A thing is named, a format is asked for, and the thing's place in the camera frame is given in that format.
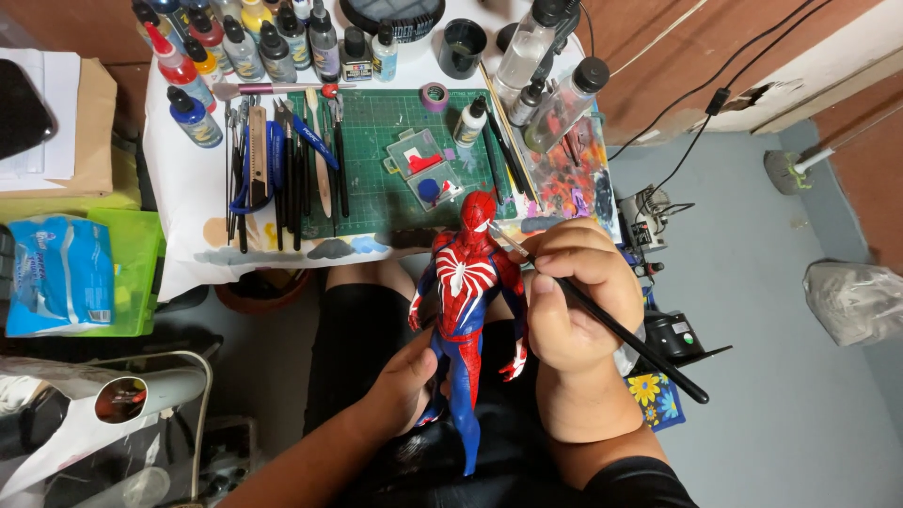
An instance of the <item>green plastic box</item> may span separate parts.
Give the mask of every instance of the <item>green plastic box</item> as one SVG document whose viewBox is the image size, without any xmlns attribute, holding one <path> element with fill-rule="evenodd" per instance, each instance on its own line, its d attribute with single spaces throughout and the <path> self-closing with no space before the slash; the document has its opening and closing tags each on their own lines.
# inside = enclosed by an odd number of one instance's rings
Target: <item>green plastic box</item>
<svg viewBox="0 0 903 508">
<path fill-rule="evenodd" d="M 156 212 L 95 208 L 92 221 L 110 231 L 113 256 L 113 323 L 79 336 L 136 337 L 154 330 L 157 295 L 151 294 L 157 258 L 166 251 L 166 240 Z"/>
</svg>

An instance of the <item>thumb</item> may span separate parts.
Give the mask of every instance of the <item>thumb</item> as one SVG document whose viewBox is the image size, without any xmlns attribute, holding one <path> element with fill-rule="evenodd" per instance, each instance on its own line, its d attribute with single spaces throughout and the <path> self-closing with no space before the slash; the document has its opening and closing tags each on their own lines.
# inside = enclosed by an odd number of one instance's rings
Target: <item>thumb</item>
<svg viewBox="0 0 903 508">
<path fill-rule="evenodd" d="M 564 292 L 553 278 L 542 274 L 533 278 L 526 319 L 530 324 L 530 343 L 540 350 L 544 345 L 551 346 L 556 339 L 571 335 L 571 317 Z"/>
<path fill-rule="evenodd" d="M 424 348 L 408 362 L 406 369 L 399 372 L 400 381 L 406 389 L 420 389 L 436 373 L 438 364 L 436 353 L 433 353 L 433 350 L 428 347 Z"/>
</svg>

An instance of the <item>black cup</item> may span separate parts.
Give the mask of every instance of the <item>black cup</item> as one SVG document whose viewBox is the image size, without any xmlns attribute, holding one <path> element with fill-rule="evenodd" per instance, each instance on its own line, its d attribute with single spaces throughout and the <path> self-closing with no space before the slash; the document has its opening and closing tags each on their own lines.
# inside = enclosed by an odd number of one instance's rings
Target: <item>black cup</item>
<svg viewBox="0 0 903 508">
<path fill-rule="evenodd" d="M 445 25 L 439 68 L 449 78 L 466 80 L 477 71 L 486 49 L 486 32 L 469 19 L 459 18 Z"/>
</svg>

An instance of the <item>red paint bottle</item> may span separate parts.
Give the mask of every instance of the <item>red paint bottle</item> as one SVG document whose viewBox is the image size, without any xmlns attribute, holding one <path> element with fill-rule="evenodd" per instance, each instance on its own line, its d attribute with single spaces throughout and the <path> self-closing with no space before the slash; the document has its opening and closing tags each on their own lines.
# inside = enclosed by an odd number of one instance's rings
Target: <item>red paint bottle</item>
<svg viewBox="0 0 903 508">
<path fill-rule="evenodd" d="M 185 90 L 189 97 L 199 100 L 204 108 L 212 113 L 217 108 L 217 101 L 210 95 L 210 90 L 200 78 L 198 70 L 194 68 L 194 62 L 175 51 L 172 44 L 160 35 L 155 26 L 145 23 L 144 28 L 147 29 L 147 34 L 154 45 L 157 68 L 166 82 Z"/>
<path fill-rule="evenodd" d="M 223 71 L 223 74 L 228 76 L 235 72 L 232 68 L 232 62 L 229 61 L 226 55 L 226 49 L 223 47 L 223 37 L 226 33 L 223 32 L 223 27 L 219 26 L 219 22 L 211 21 L 197 7 L 189 7 L 188 18 L 191 20 L 188 33 L 191 34 L 191 37 L 197 39 L 201 46 L 207 48 L 207 51 L 213 53 L 213 58 L 216 59 L 217 65 Z"/>
</svg>

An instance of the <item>blue tissue package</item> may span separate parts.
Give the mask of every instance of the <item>blue tissue package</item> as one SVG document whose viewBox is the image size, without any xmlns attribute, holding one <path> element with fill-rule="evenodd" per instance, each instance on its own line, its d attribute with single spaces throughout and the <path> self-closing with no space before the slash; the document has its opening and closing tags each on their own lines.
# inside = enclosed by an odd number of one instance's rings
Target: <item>blue tissue package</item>
<svg viewBox="0 0 903 508">
<path fill-rule="evenodd" d="M 69 215 L 9 224 L 15 238 L 11 337 L 75 334 L 113 321 L 107 226 Z"/>
</svg>

